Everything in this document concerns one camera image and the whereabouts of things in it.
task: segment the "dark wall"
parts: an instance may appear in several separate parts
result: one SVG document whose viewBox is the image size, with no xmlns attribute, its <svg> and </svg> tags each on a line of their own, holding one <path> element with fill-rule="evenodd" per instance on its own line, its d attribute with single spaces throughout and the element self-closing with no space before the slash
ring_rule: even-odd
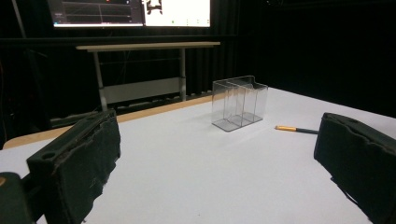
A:
<svg viewBox="0 0 396 224">
<path fill-rule="evenodd" d="M 395 1 L 269 2 L 247 68 L 258 81 L 396 118 Z"/>
<path fill-rule="evenodd" d="M 221 41 L 214 49 L 186 51 L 187 94 L 211 89 L 214 79 L 235 76 L 239 1 L 211 2 L 211 27 L 53 29 L 45 0 L 17 0 L 25 35 L 11 1 L 0 3 L 2 104 L 10 137 L 50 129 L 50 119 L 100 109 L 92 55 L 80 45 Z M 106 85 L 179 76 L 177 50 L 101 53 Z"/>
</svg>

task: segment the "monitor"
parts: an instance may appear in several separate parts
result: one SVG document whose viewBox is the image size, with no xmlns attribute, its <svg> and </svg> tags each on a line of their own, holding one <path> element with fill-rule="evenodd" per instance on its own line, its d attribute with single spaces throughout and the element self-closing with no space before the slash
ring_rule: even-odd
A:
<svg viewBox="0 0 396 224">
<path fill-rule="evenodd" d="M 210 27 L 210 0 L 47 0 L 55 28 Z"/>
</svg>

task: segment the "cable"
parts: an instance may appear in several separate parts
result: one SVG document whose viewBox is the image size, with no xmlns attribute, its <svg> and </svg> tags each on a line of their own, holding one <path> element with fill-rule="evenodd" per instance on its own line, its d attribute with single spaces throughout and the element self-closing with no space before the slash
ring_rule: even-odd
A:
<svg viewBox="0 0 396 224">
<path fill-rule="evenodd" d="M 4 99 L 4 70 L 3 64 L 0 60 L 0 78 L 1 78 L 1 90 L 0 90 L 0 118 L 1 118 L 1 125 L 4 133 L 4 143 L 7 141 L 7 129 L 6 124 L 4 122 L 4 107 L 3 107 L 3 99 Z"/>
</svg>

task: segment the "acrylic container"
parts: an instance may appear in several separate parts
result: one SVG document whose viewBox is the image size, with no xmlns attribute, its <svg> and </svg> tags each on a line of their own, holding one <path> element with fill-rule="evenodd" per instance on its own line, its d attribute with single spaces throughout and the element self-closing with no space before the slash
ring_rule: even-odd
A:
<svg viewBox="0 0 396 224">
<path fill-rule="evenodd" d="M 212 124 L 225 132 L 262 120 L 268 86 L 254 76 L 214 81 L 212 92 Z"/>
</svg>

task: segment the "pencil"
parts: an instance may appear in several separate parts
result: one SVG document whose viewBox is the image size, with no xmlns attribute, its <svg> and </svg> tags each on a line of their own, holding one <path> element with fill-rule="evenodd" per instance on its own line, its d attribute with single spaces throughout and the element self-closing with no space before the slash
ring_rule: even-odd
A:
<svg viewBox="0 0 396 224">
<path fill-rule="evenodd" d="M 279 125 L 276 125 L 275 129 L 281 130 L 281 131 L 297 132 L 297 133 L 318 134 L 318 131 L 315 131 L 315 130 L 301 129 L 301 128 L 295 128 L 295 127 L 287 127 L 287 126 L 279 126 Z"/>
</svg>

